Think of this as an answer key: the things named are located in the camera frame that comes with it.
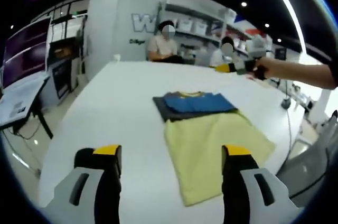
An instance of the white shirt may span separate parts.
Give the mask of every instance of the white shirt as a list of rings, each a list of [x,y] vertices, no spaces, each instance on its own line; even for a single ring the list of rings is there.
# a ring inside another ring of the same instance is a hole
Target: white shirt
[[[177,55],[177,44],[173,39],[165,39],[162,35],[155,35],[150,39],[148,51],[157,52],[160,55],[172,53]]]
[[[217,49],[211,55],[210,66],[218,67],[222,64],[231,63],[231,62],[232,62],[231,57],[226,57],[221,51],[221,49]]]

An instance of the person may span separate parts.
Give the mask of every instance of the person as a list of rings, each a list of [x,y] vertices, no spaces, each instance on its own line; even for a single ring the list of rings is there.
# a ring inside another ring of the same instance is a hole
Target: person
[[[234,47],[233,39],[229,36],[224,37],[221,43],[222,45],[224,45],[225,43],[230,43],[232,47]],[[218,48],[212,53],[209,66],[218,67],[222,64],[230,63],[232,62],[232,57],[233,57],[233,54],[224,54],[221,51],[221,49]]]
[[[166,26],[172,26],[173,31],[163,31]],[[177,55],[177,44],[172,39],[175,25],[172,21],[164,21],[158,25],[159,35],[151,38],[148,46],[148,58],[153,62],[184,63],[182,57]]]
[[[324,89],[335,89],[338,86],[337,59],[333,59],[330,65],[305,65],[263,57],[257,60],[255,69],[258,66],[266,68],[265,78],[267,79],[299,81]]]

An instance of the yellow t-shirt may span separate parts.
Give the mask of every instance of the yellow t-shirt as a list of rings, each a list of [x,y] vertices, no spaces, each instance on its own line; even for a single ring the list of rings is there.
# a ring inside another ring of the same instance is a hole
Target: yellow t-shirt
[[[262,166],[275,149],[239,112],[166,122],[165,138],[185,206],[222,194],[223,145],[245,147]]]

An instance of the white table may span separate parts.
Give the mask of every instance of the white table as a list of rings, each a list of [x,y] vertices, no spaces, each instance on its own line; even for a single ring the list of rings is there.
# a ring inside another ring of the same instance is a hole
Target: white table
[[[106,65],[69,108],[45,155],[39,202],[46,206],[55,186],[72,170],[74,155],[84,147],[122,145],[120,223],[222,223],[223,199],[186,208],[164,139],[164,123],[152,101],[168,91],[220,92],[237,106],[276,150],[265,167],[276,173],[289,150],[284,94],[245,76],[211,68],[120,62]],[[304,109],[289,110],[292,140]]]

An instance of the folded clothing stack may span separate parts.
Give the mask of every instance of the folded clothing stack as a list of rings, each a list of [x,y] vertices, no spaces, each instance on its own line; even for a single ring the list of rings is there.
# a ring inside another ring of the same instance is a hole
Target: folded clothing stack
[[[163,121],[172,122],[237,110],[221,94],[205,92],[167,93],[163,97],[153,97],[153,101]]]

